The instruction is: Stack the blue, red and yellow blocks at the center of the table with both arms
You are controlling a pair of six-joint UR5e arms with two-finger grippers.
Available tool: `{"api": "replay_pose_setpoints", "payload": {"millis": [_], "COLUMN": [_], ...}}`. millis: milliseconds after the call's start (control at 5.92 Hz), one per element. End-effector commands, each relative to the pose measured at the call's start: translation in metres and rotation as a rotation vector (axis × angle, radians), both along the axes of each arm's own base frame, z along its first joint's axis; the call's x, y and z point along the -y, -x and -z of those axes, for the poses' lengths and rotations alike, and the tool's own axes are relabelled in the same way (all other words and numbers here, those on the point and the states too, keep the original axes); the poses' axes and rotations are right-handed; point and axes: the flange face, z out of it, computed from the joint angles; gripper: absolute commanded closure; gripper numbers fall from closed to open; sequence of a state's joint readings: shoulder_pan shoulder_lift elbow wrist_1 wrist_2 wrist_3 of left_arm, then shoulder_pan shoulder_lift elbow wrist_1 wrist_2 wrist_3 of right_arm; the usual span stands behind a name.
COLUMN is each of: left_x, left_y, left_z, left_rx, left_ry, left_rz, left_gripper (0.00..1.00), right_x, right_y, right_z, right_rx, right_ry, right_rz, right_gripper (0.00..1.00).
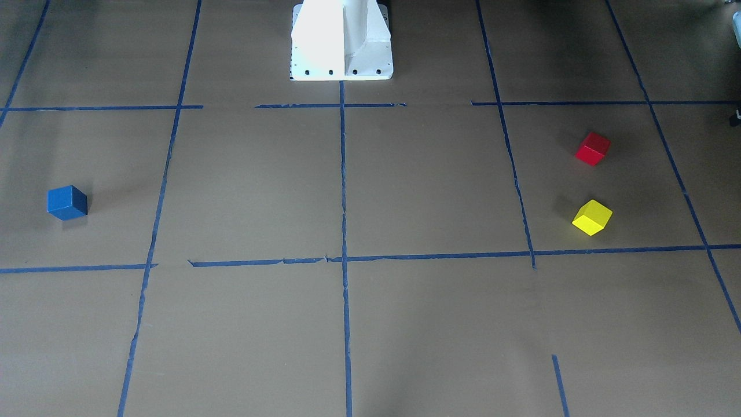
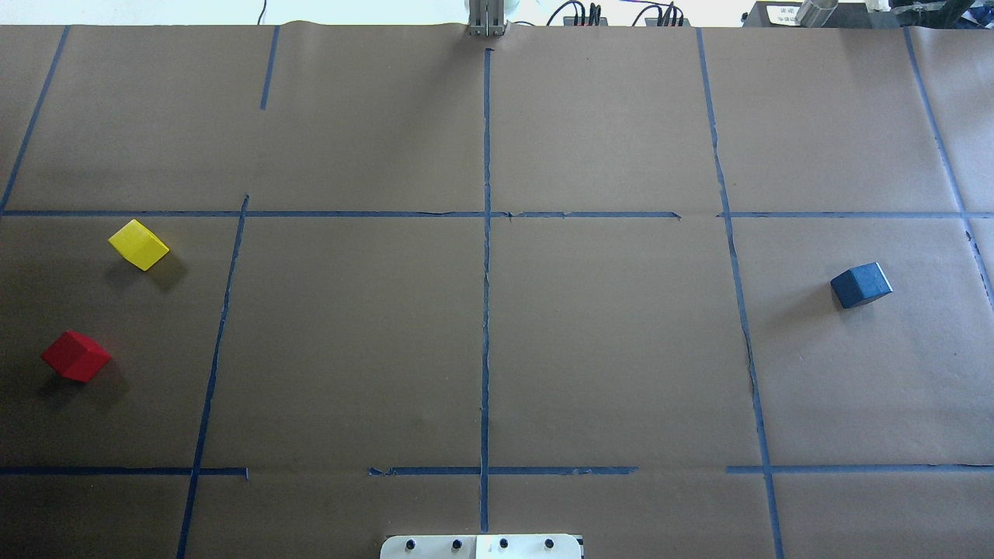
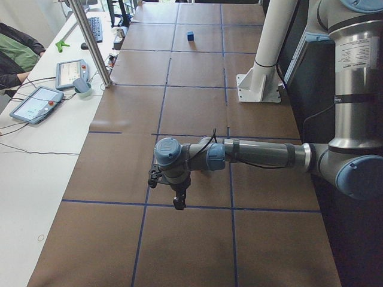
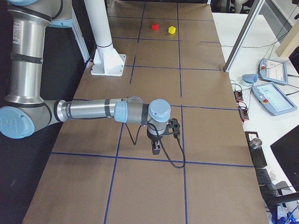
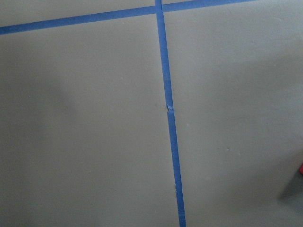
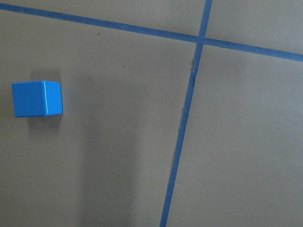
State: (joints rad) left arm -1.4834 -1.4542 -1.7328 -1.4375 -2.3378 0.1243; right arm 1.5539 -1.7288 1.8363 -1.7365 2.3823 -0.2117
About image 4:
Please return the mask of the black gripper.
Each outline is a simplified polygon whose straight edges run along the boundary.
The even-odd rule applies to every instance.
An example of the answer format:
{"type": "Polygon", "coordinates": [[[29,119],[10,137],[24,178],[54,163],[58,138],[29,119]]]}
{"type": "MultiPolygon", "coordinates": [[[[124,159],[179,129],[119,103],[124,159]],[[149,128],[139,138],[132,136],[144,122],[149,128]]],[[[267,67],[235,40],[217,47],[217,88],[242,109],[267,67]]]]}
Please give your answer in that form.
{"type": "Polygon", "coordinates": [[[153,155],[159,155],[160,154],[160,138],[156,135],[153,135],[149,131],[147,131],[147,136],[151,140],[152,145],[152,153],[153,155]]]}

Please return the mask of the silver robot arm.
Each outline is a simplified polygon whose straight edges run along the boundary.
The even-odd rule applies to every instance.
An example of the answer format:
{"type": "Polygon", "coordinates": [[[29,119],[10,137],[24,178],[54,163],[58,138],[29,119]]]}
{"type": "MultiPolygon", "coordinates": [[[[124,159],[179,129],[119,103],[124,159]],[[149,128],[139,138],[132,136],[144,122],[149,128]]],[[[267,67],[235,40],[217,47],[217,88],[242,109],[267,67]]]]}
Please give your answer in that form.
{"type": "Polygon", "coordinates": [[[163,149],[161,138],[174,124],[171,106],[163,99],[146,104],[139,97],[71,102],[41,98],[45,29],[72,26],[70,0],[10,0],[7,9],[14,27],[10,92],[0,110],[3,135],[21,139],[70,119],[114,118],[146,126],[152,152],[159,154],[163,149]]]}

